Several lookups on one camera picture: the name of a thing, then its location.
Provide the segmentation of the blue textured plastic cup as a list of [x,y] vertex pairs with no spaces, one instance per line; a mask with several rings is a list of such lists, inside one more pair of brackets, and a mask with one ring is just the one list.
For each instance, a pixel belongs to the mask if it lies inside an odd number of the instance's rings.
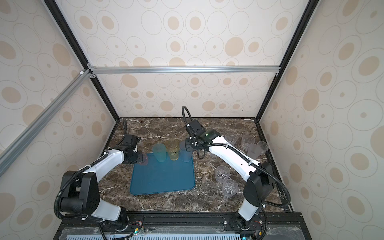
[[193,152],[188,152],[185,141],[181,141],[179,144],[180,154],[179,159],[185,163],[190,162],[193,159]]

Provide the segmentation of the yellow plastic cup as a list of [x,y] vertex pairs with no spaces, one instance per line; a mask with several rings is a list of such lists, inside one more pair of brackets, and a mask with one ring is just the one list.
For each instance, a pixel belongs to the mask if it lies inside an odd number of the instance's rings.
[[179,159],[180,155],[180,147],[179,147],[179,141],[178,140],[168,140],[166,141],[166,149],[169,154],[169,157],[172,161],[176,161]]

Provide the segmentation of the green textured plastic cup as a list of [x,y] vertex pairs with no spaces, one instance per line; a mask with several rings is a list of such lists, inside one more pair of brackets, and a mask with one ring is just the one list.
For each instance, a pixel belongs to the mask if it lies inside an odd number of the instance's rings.
[[153,154],[158,162],[164,162],[167,159],[166,146],[162,143],[155,144],[153,146]]

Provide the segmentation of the teal plastic tray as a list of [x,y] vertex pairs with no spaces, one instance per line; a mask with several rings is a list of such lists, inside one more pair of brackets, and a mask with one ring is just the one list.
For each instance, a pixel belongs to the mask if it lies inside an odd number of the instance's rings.
[[172,161],[168,155],[166,157],[164,162],[159,162],[154,154],[150,153],[146,165],[134,165],[130,185],[132,195],[186,191],[195,187],[193,158]]

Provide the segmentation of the clear faceted cup back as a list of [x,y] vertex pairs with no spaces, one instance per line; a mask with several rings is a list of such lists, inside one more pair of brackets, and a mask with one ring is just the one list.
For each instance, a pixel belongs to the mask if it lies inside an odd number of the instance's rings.
[[238,140],[238,136],[235,133],[227,133],[225,135],[225,139],[227,140],[228,143],[234,146]]

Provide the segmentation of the clear faceted cup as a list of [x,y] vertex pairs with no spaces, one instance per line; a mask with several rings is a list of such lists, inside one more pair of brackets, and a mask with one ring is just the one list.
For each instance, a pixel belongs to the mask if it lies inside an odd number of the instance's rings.
[[227,133],[225,135],[225,139],[227,140],[228,143],[234,146],[238,140],[238,136],[235,133]]
[[212,152],[209,152],[209,155],[210,155],[210,157],[213,158],[213,159],[215,159],[215,158],[218,157],[217,155],[213,154]]

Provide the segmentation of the pink plastic cup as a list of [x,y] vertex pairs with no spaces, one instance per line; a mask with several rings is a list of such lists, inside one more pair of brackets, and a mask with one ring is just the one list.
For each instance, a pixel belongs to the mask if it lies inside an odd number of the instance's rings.
[[141,162],[139,162],[139,165],[146,166],[148,164],[148,162],[149,162],[148,155],[143,153],[142,154],[142,160],[141,160]]

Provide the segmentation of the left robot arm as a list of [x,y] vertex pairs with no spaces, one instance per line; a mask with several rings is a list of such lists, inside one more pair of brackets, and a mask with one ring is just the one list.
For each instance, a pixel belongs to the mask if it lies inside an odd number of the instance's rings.
[[99,182],[120,164],[142,163],[143,153],[138,150],[141,138],[129,135],[127,121],[123,121],[124,135],[103,155],[77,171],[67,171],[62,178],[60,190],[55,198],[54,213],[60,220],[96,219],[125,227],[129,218],[123,207],[112,205],[100,197]]

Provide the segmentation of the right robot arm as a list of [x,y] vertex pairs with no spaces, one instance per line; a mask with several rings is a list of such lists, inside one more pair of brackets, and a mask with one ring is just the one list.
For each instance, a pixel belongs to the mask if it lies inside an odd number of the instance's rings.
[[[220,157],[246,182],[243,203],[231,226],[236,226],[240,231],[246,231],[252,226],[254,216],[259,212],[265,212],[265,205],[284,208],[291,203],[288,188],[274,175],[269,163],[259,163],[248,157],[230,144],[218,131],[206,130],[198,120],[192,118],[186,106],[182,106],[181,111],[184,128],[189,134],[185,139],[186,150],[188,152],[203,150]],[[280,204],[266,200],[276,185],[281,187],[286,197],[286,200]]]

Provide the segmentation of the clear cup behind gripper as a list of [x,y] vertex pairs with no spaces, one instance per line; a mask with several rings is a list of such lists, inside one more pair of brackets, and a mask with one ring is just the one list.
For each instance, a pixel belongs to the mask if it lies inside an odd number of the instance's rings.
[[241,142],[241,149],[247,151],[250,145],[254,144],[256,141],[255,137],[252,135],[243,135]]

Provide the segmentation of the horizontal aluminium rail back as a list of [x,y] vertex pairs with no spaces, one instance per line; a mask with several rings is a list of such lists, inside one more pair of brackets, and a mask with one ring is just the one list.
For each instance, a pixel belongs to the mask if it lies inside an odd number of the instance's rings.
[[94,74],[278,73],[279,66],[91,67]]

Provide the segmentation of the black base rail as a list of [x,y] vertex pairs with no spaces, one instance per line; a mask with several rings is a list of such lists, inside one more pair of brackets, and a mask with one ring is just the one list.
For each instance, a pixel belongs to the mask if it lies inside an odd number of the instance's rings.
[[300,213],[259,213],[236,225],[235,213],[128,212],[125,224],[64,220],[55,240],[310,240]]

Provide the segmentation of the black frame post left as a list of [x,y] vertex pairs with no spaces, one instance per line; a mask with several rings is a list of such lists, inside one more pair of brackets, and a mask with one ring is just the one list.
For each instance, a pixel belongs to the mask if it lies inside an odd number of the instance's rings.
[[43,1],[45,5],[47,6],[49,12],[51,13],[53,19],[59,26],[61,32],[63,33],[64,37],[66,38],[67,42],[69,43],[71,49],[75,53],[75,56],[80,61],[80,64],[85,70],[89,70],[92,73],[91,81],[96,88],[98,94],[100,95],[101,99],[103,100],[104,104],[106,105],[107,109],[109,110],[110,114],[112,115],[113,119],[117,122],[120,117],[115,110],[115,108],[112,105],[112,102],[110,101],[109,97],[106,94],[106,91],[104,90],[101,82],[99,81],[96,74],[93,73],[93,71],[90,68],[89,61],[80,46],[77,38],[75,37],[73,31],[71,30],[67,20],[65,19],[63,13],[59,9],[59,5],[56,3],[56,1],[51,0],[44,0]]

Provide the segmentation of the black frame post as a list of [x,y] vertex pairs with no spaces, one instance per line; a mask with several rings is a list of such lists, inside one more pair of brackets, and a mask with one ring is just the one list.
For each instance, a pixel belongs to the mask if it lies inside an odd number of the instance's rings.
[[255,118],[255,123],[259,123],[264,112],[266,111],[267,107],[268,107],[268,104],[270,102],[270,100],[272,99],[272,96],[286,70],[286,68],[288,67],[288,64],[290,63],[292,57],[293,57],[293,54],[311,20],[311,17],[313,16],[315,10],[316,10],[316,7],[318,6],[319,4],[319,0],[310,0],[308,1],[308,4],[303,12],[303,15],[301,16],[300,18],[300,21],[298,23],[298,26],[293,34],[293,37],[290,41],[290,43],[288,44],[288,48],[287,50],[285,51],[285,54],[283,56],[283,59],[282,59],[282,62],[280,64],[280,70],[279,72],[277,73],[277,75],[273,78],[273,81],[267,91],[267,94],[262,102],[262,105],[261,105],[261,108]]
[[106,105],[107,109],[109,110],[110,114],[112,115],[113,119],[117,122],[120,117],[115,110],[115,108],[112,105],[112,102],[110,101],[109,97],[106,94],[106,91],[104,90],[101,82],[99,81],[96,74],[93,73],[93,71],[90,68],[89,61],[80,46],[77,38],[75,37],[73,31],[71,30],[67,20],[65,19],[63,13],[59,9],[59,5],[56,3],[56,1],[51,0],[44,0],[43,1],[45,5],[47,6],[49,12],[51,13],[53,19],[59,26],[61,32],[63,33],[64,37],[66,38],[67,42],[69,43],[71,49],[75,53],[75,56],[80,61],[80,64],[85,70],[89,70],[92,73],[91,81],[96,88],[98,94],[100,95],[101,99],[103,100],[104,104]]

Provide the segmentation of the black frame post right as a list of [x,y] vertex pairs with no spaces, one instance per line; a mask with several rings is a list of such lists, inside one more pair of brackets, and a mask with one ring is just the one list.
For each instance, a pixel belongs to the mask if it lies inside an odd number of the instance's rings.
[[292,57],[293,57],[293,54],[311,20],[311,17],[313,16],[315,10],[316,10],[316,7],[318,6],[319,4],[319,0],[310,0],[308,1],[308,4],[303,12],[303,15],[301,16],[300,18],[300,21],[298,23],[298,26],[293,34],[293,37],[290,41],[290,43],[288,44],[288,48],[287,50],[285,51],[285,54],[283,56],[283,59],[282,59],[282,62],[280,64],[280,70],[279,72],[277,73],[277,75],[273,78],[273,81],[267,91],[267,94],[262,102],[262,105],[261,105],[261,108],[255,118],[255,123],[259,123],[264,112],[266,111],[267,107],[268,107],[268,104],[270,102],[270,100],[272,99],[272,96],[286,70],[286,68],[288,67],[288,64],[290,63]]

